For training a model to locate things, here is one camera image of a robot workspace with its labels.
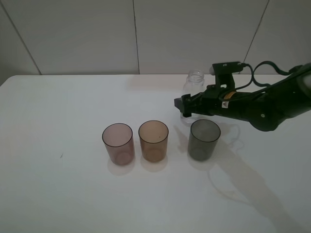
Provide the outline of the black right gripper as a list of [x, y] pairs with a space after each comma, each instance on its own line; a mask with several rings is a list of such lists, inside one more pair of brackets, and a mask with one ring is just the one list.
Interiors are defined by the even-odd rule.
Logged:
[[208, 85], [203, 97], [202, 93], [193, 96], [184, 94], [174, 99], [174, 106], [185, 118], [200, 113], [228, 117], [247, 121], [263, 132], [273, 131], [282, 123], [282, 114], [266, 93], [251, 95], [248, 92], [231, 92], [229, 98], [234, 101], [219, 100], [225, 92], [225, 88]]

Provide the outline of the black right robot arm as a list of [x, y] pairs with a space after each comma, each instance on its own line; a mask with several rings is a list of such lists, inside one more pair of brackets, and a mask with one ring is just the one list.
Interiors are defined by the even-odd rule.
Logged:
[[227, 62], [213, 64], [215, 84], [194, 96], [185, 94], [174, 99], [175, 107], [184, 117], [192, 114], [221, 116], [249, 122], [254, 128], [273, 131], [283, 121], [311, 109], [311, 65], [295, 66], [289, 71], [281, 70], [271, 61], [269, 65], [285, 78], [274, 84], [259, 83], [251, 76], [250, 84], [260, 87], [255, 92], [242, 92], [246, 86], [236, 87], [233, 73], [242, 71], [249, 64]]

